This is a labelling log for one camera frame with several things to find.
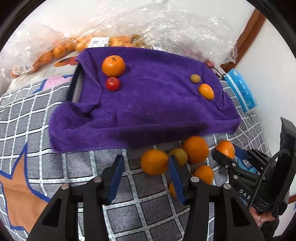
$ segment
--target blue gripper pad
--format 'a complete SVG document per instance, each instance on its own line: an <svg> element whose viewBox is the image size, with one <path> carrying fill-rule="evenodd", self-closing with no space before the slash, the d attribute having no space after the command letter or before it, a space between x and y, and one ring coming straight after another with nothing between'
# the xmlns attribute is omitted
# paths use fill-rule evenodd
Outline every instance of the blue gripper pad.
<svg viewBox="0 0 296 241"><path fill-rule="evenodd" d="M177 171L177 168L175 166L175 163L172 159L172 156L168 159L168 168L170 171L170 175L174 184L175 192L177 194L178 200L184 204L185 203L185 197L184 197L184 185L181 180L181 177L179 175L179 172Z"/></svg>
<svg viewBox="0 0 296 241"><path fill-rule="evenodd" d="M111 203L114 198L116 197L116 194L117 194L117 190L118 190L118 187L119 187L119 183L120 183L120 180L121 180L121 176L122 176L122 173L123 173L123 170L124 170L124 158L122 155L118 155L116 157L115 161L114 161L114 164L118 161L118 164L117 164L117 167L114 171L114 174L112 176L112 179L110 181L110 184L109 184L109 195L107 197L107 200L109 203Z"/></svg>
<svg viewBox="0 0 296 241"><path fill-rule="evenodd" d="M249 155L246 151L240 149L240 148L235 148L235 155L241 159L241 160L248 160L249 159Z"/></svg>

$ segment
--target price label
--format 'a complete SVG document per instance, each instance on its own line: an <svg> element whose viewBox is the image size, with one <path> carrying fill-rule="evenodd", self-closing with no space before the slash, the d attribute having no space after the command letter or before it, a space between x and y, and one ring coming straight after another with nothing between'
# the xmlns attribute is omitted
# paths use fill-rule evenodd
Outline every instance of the price label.
<svg viewBox="0 0 296 241"><path fill-rule="evenodd" d="M108 47L109 46L109 37L95 37L91 39L89 48L97 47Z"/></svg>

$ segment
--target orange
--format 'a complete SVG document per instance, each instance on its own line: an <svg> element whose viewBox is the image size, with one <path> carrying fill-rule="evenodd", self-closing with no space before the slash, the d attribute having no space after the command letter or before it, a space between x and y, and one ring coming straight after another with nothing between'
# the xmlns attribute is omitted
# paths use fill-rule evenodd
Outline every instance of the orange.
<svg viewBox="0 0 296 241"><path fill-rule="evenodd" d="M77 41L78 43L84 43L84 44L86 44L86 43L89 41L89 38L88 38L88 37L80 36L80 37L78 37L78 38L76 39L76 41Z"/></svg>
<svg viewBox="0 0 296 241"><path fill-rule="evenodd" d="M183 149L193 163L202 163L209 155L209 147L202 137L189 137L184 141Z"/></svg>
<svg viewBox="0 0 296 241"><path fill-rule="evenodd" d="M131 43L126 43L124 47L133 47L133 45Z"/></svg>
<svg viewBox="0 0 296 241"><path fill-rule="evenodd" d="M214 172L207 165L201 165L200 167L198 167L193 173L193 176L198 177L209 185L212 184L212 181L214 180Z"/></svg>
<svg viewBox="0 0 296 241"><path fill-rule="evenodd" d="M12 71L11 71L11 77L12 77L12 78L16 78L16 77L18 77L18 75L16 75L15 72L12 70Z"/></svg>
<svg viewBox="0 0 296 241"><path fill-rule="evenodd" d="M184 166L188 161L188 155L182 148L174 148L168 155L175 155L180 166Z"/></svg>
<svg viewBox="0 0 296 241"><path fill-rule="evenodd" d="M207 84L201 84L198 87L198 92L205 97L207 100L212 100L215 97L214 91L211 88L211 86L207 85Z"/></svg>
<svg viewBox="0 0 296 241"><path fill-rule="evenodd" d="M104 59L102 71L108 77L119 77L126 69L124 60L118 55L111 55Z"/></svg>
<svg viewBox="0 0 296 241"><path fill-rule="evenodd" d="M230 141L224 140L219 142L216 150L222 152L224 155L228 156L231 159L233 159L235 156L235 148Z"/></svg>
<svg viewBox="0 0 296 241"><path fill-rule="evenodd" d="M53 55L55 58L64 57L66 54L66 48L63 45L58 45L54 48Z"/></svg>
<svg viewBox="0 0 296 241"><path fill-rule="evenodd" d="M38 71L40 69L41 63L40 58L36 60L36 62L33 64L33 69L30 71L32 73Z"/></svg>
<svg viewBox="0 0 296 241"><path fill-rule="evenodd" d="M87 48L87 45L85 43L78 43L76 44L75 50L78 52L82 52Z"/></svg>
<svg viewBox="0 0 296 241"><path fill-rule="evenodd" d="M168 169L168 155L161 150L149 150L141 157L141 167L151 175L161 175Z"/></svg>
<svg viewBox="0 0 296 241"><path fill-rule="evenodd" d="M40 57L40 64L47 65L51 63L52 59L54 58L52 52L47 52L41 55Z"/></svg>
<svg viewBox="0 0 296 241"><path fill-rule="evenodd" d="M170 191L170 194L171 194L173 197L177 198L177 194L176 194L175 187L174 187L173 183L170 183L170 184L168 185L168 189L169 189L169 191Z"/></svg>
<svg viewBox="0 0 296 241"><path fill-rule="evenodd" d="M120 37L112 37L109 40L109 45L112 46L125 46L126 43L131 42L131 37L128 36L120 36Z"/></svg>
<svg viewBox="0 0 296 241"><path fill-rule="evenodd" d="M68 41L67 43L65 43L65 48L67 52L72 52L75 50L73 42L72 41Z"/></svg>

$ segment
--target wooden door frame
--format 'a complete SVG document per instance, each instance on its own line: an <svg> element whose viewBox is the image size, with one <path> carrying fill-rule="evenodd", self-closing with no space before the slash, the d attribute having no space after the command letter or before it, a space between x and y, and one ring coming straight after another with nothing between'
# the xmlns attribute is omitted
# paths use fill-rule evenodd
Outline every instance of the wooden door frame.
<svg viewBox="0 0 296 241"><path fill-rule="evenodd" d="M242 59L244 54L248 51L249 47L253 43L254 39L258 35L262 25L264 24L266 17L255 9L252 16L250 17L243 33L240 35L237 40L237 60L236 63L229 62L222 64L222 69L227 73L229 70L233 69L239 61Z"/></svg>

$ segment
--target metal screw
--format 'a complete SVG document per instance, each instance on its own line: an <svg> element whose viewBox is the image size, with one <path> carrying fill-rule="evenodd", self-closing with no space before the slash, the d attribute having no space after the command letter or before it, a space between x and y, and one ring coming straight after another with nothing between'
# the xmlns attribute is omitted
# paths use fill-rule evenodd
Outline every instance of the metal screw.
<svg viewBox="0 0 296 241"><path fill-rule="evenodd" d="M194 183L198 183L200 181L198 177L192 177L190 180Z"/></svg>
<svg viewBox="0 0 296 241"><path fill-rule="evenodd" d="M94 182L95 183L100 183L102 181L102 178L101 177L95 177L94 178Z"/></svg>
<svg viewBox="0 0 296 241"><path fill-rule="evenodd" d="M69 184L68 183L64 183L62 186L61 186L61 188L63 189L63 190L66 190L66 189L68 189L69 188Z"/></svg>
<svg viewBox="0 0 296 241"><path fill-rule="evenodd" d="M231 185L228 184L228 183L225 183L225 184L223 185L223 187L224 187L225 189L227 189L227 190L231 189Z"/></svg>

